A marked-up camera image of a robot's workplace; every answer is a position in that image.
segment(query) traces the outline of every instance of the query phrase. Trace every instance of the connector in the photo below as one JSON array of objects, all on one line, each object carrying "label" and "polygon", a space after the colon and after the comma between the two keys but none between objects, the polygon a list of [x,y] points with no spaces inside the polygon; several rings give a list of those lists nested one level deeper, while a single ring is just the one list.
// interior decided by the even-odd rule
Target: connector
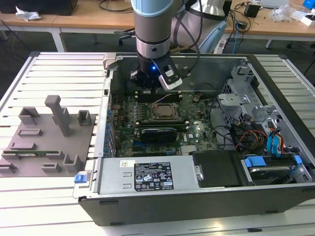
[{"label": "connector", "polygon": [[252,117],[248,114],[243,114],[243,119],[244,121],[247,121],[247,122],[251,122],[252,121]]}]

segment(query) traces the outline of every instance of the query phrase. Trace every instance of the wooden desk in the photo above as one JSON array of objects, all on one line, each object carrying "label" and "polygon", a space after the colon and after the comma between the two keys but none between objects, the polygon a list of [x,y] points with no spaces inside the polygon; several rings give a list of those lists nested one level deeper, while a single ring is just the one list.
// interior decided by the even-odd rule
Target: wooden desk
[{"label": "wooden desk", "polygon": [[[54,27],[65,28],[96,28],[96,29],[130,29],[134,27],[133,13],[115,13],[99,8],[98,0],[79,0],[72,16],[57,16]],[[112,1],[109,9],[126,9],[129,2]]]},{"label": "wooden desk", "polygon": [[[234,6],[244,0],[233,0]],[[42,19],[24,22],[15,14],[0,14],[12,30],[16,31],[42,31],[50,32],[54,38],[58,52],[65,52],[63,32],[72,33],[113,33],[116,30],[126,30],[134,27],[133,13],[114,13],[102,10],[98,7],[100,0],[78,0],[78,5],[72,16],[42,15]],[[303,0],[291,0],[294,5],[302,6]],[[130,7],[125,0],[110,2],[108,8],[124,9]],[[269,40],[293,40],[293,41],[315,41],[315,27],[292,20],[291,22],[272,22],[269,18],[270,9],[261,9],[256,18],[250,18],[251,29],[243,37],[248,39]],[[247,21],[246,18],[236,13],[238,20]],[[223,40],[227,39],[233,29],[232,20],[227,20],[227,28]],[[0,24],[0,30],[7,30]]]},{"label": "wooden desk", "polygon": [[44,26],[52,27],[53,21],[57,17],[56,14],[41,14],[41,19],[34,21],[23,21],[19,19],[15,14],[2,14],[0,13],[0,19],[2,19],[8,26]]},{"label": "wooden desk", "polygon": [[[240,2],[244,2],[243,0],[233,0],[232,8]],[[290,2],[297,6],[303,6],[303,0],[290,0]],[[297,10],[302,10],[302,8],[290,5]],[[240,7],[237,11],[244,13],[245,7]],[[315,36],[315,27],[308,27],[300,21],[296,21],[291,19],[291,22],[273,22],[269,14],[271,9],[261,9],[256,18],[250,18],[252,22],[252,26],[246,34],[262,34],[262,35],[277,35],[277,36],[303,36],[303,37],[314,37]],[[248,22],[248,20],[243,17],[241,14],[236,13],[236,19]],[[227,21],[227,33],[231,33],[233,29],[232,19],[228,18]]]}]

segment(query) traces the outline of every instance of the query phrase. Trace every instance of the power cable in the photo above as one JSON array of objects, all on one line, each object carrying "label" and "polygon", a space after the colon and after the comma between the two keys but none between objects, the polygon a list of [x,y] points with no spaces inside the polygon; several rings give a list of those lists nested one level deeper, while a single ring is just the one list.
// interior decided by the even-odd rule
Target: power cable
[{"label": "power cable", "polygon": [[24,45],[24,47],[25,47],[29,52],[31,52],[31,50],[28,48],[28,46],[26,46],[26,44],[19,38],[19,36],[17,36],[17,34],[16,34],[15,32],[13,32],[13,31],[9,28],[9,26],[7,26],[6,23],[5,23],[1,18],[0,18],[0,21],[2,22],[2,24],[3,24],[5,27],[7,27],[7,29],[8,29],[12,34],[15,35],[15,37]]},{"label": "power cable", "polygon": [[315,63],[315,59],[312,61],[312,63],[309,65],[309,67],[306,69],[306,71],[304,72],[303,75],[306,75],[306,73],[309,71],[309,69],[311,68],[311,66]]},{"label": "power cable", "polygon": [[[107,2],[107,5],[106,7],[103,7],[102,4],[104,2]],[[116,13],[131,13],[133,10],[132,10],[132,7],[128,7],[128,8],[125,8],[125,9],[118,9],[118,10],[113,10],[113,9],[109,9],[108,8],[108,4],[109,4],[109,1],[108,0],[104,0],[102,2],[100,2],[98,4],[99,8],[105,10],[105,11],[110,11],[110,12],[116,12]]]}]

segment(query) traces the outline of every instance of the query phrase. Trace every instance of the blue object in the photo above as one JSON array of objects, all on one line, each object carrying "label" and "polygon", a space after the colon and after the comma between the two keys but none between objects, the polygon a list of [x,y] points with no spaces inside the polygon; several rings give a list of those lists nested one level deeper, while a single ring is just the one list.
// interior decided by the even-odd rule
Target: blue object
[{"label": "blue object", "polygon": [[174,0],[131,0],[133,10],[140,16],[155,17],[163,14]]},{"label": "blue object", "polygon": [[262,156],[249,156],[245,160],[247,168],[257,167],[257,166],[267,166],[264,158]]},{"label": "blue object", "polygon": [[74,176],[74,183],[86,183],[86,182],[87,182],[87,175]]},{"label": "blue object", "polygon": [[305,0],[303,5],[309,10],[312,10],[315,7],[315,0]]},{"label": "blue object", "polygon": [[211,53],[220,42],[226,28],[226,22],[220,22],[200,44],[199,50],[201,53]]},{"label": "blue object", "polygon": [[278,143],[279,143],[279,137],[274,137],[274,142],[272,143],[271,153],[275,154],[277,157],[280,157],[280,153],[278,153]]},{"label": "blue object", "polygon": [[303,163],[299,155],[296,155],[294,159],[295,159],[296,165],[300,165]]},{"label": "blue object", "polygon": [[236,22],[236,37],[235,37],[235,43],[234,43],[234,47],[233,47],[233,52],[232,54],[234,54],[235,52],[235,48],[236,48],[236,42],[237,42],[237,36],[238,36],[238,21],[235,21]]},{"label": "blue object", "polygon": [[272,132],[269,133],[269,136],[267,139],[267,151],[271,151],[271,142],[272,142]]}]

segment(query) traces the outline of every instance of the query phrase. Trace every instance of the power supply label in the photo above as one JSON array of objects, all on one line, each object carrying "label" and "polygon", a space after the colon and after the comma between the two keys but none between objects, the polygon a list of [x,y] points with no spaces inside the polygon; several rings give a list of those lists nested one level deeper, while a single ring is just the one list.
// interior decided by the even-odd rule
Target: power supply label
[{"label": "power supply label", "polygon": [[174,189],[171,163],[134,164],[134,189],[138,192]]}]

